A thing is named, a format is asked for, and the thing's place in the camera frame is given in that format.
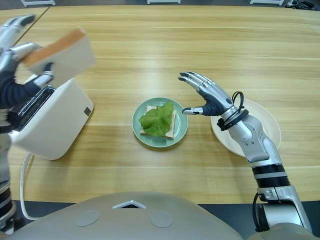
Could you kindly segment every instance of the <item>green plate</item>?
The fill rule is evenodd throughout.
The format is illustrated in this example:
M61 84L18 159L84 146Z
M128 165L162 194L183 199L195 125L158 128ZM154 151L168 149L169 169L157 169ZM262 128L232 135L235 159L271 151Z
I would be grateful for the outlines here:
M142 127L139 122L139 119L141 118L141 116L145 115L147 111L147 106L162 106L168 101L173 102L173 109L176 110L173 139L169 139L167 137L162 136L141 135L140 131ZM182 114L183 109L184 108L179 103L170 98L165 97L151 98L141 103L134 111L132 117L132 128L135 136L144 144L155 148L165 148L176 144L184 137L188 130L188 117L187 115Z

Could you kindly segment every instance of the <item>plate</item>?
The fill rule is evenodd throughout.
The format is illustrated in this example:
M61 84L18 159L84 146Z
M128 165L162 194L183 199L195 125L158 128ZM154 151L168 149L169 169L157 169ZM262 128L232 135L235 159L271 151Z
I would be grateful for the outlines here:
M162 136L141 135L140 130L142 127L139 119L146 113L147 106L163 106L168 101L173 102L173 109L176 110L173 139ZM132 117L132 128L135 136L144 144L155 148L165 148L178 143L188 130L188 117L187 115L182 114L183 109L184 108L175 100L166 97L151 98L141 103L134 111Z
M234 105L240 105L239 98L235 100ZM248 99L244 99L243 106L249 111L249 114L251 116L254 116L260 120L264 133L274 142L275 146L278 149L281 143L281 130L274 116L272 116L272 114L260 104ZM221 131L220 127L217 125L217 122L220 118L220 116L211 117L211 127L216 138L228 150L230 150L234 154L244 157L244 152L242 151L239 144L231 138L229 131Z

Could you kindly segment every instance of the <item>dark floor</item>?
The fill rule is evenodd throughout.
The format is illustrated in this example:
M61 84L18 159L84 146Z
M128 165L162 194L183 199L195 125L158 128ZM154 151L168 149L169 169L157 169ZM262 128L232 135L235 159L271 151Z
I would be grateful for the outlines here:
M181 5L214 5L214 6L255 6L283 8L277 4L249 4L250 0L181 0ZM308 0L320 9L320 0ZM55 0L57 6L91 6L91 5L147 5L147 0ZM178 5L177 3L152 3L152 5ZM41 8L50 5L32 5L28 8ZM0 0L0 10L24 9L20 0Z
M17 206L17 218L23 217L20 202L15 201ZM313 234L320 237L320 201L306 201L302 203L306 214L309 217ZM28 214L32 217L43 217L60 209L66 208L72 203L63 202L36 202L26 201L25 206ZM229 224L243 239L247 239L255 232L255 225L252 219L251 204L199 204L202 208L212 213L222 221Z

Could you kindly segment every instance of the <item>toast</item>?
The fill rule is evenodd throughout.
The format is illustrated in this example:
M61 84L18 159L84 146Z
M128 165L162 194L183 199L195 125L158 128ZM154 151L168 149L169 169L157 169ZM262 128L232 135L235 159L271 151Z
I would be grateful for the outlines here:
M157 107L155 106L147 106L146 107L146 111L150 111L151 109L156 109ZM171 118L171 126L170 126L170 130L165 134L165 138L168 138L168 139L174 139L174 130L175 130L175 120L176 120L176 114L177 114L177 111L176 110L173 110L173 113L172 113L172 118ZM141 135L148 135L145 131L144 131L144 128L142 127L141 128L141 131L140 131L140 134Z

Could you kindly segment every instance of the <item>robotic arm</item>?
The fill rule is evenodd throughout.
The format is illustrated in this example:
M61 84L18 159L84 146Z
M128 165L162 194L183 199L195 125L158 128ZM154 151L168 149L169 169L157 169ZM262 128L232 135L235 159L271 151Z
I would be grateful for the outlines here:
M267 231L278 223L293 223L312 232L310 222L301 204L296 189L290 184L275 144L264 133L261 122L243 106L235 107L228 94L214 81L196 72L182 72L179 80L192 86L205 100L204 106L188 107L182 112L187 115L221 116L218 126L228 130L231 137L241 146L252 168L258 184L253 201L253 220L257 232ZM266 202L258 208L256 200Z
M10 192L8 152L11 141L8 133L12 131L13 124L8 119L8 111L36 95L53 79L52 63L49 63L42 75L25 84L16 83L15 73L20 60L39 46L32 42L13 45L23 27L34 19L33 14L15 17L0 30L0 229L12 223L16 211Z

